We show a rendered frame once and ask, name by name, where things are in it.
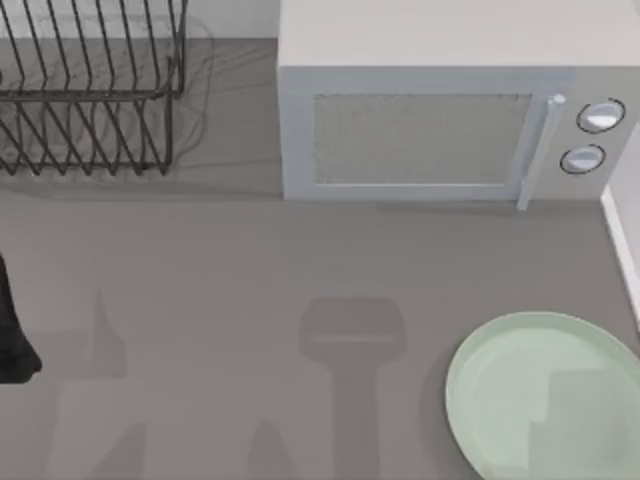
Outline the pale green plate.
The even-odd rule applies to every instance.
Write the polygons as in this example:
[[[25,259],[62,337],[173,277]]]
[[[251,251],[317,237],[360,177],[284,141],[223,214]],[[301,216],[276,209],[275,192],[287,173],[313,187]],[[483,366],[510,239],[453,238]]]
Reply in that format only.
[[[640,480],[640,357],[554,312],[497,317],[448,366],[447,420],[482,480]]]

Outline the microwave door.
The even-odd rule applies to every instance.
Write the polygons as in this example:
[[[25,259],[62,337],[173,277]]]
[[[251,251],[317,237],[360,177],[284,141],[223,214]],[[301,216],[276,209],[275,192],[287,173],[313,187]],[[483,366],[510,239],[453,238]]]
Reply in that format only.
[[[284,195],[512,201],[573,81],[543,67],[282,66]]]

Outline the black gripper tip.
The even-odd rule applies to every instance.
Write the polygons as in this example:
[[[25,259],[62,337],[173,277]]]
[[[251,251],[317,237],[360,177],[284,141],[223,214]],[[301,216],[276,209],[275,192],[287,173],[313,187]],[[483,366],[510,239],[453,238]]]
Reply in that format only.
[[[0,254],[0,385],[25,384],[42,367],[40,356],[20,325],[5,260]]]

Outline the pale microwave oven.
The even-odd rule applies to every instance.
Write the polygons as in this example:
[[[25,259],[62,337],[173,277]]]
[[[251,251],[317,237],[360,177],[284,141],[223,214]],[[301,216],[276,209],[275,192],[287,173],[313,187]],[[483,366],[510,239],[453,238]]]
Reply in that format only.
[[[534,201],[600,198],[640,121],[640,0],[282,0],[282,66],[543,67],[574,78]],[[591,135],[576,118],[609,98],[626,106],[615,128]],[[595,171],[559,165],[595,144]]]

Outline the large microwave knob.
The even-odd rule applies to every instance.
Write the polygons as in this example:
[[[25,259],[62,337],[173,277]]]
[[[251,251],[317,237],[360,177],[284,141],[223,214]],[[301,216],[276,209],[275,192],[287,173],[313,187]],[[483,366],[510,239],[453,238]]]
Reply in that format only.
[[[623,102],[609,98],[600,103],[585,105],[577,115],[579,129],[591,135],[607,132],[615,128],[626,116]]]

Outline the small microwave knob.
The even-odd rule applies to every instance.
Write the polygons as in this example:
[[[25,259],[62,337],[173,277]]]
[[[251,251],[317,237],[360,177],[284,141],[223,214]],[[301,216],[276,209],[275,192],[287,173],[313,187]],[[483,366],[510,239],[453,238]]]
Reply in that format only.
[[[585,175],[597,170],[606,160],[606,156],[602,147],[590,144],[566,151],[559,165],[568,175]]]

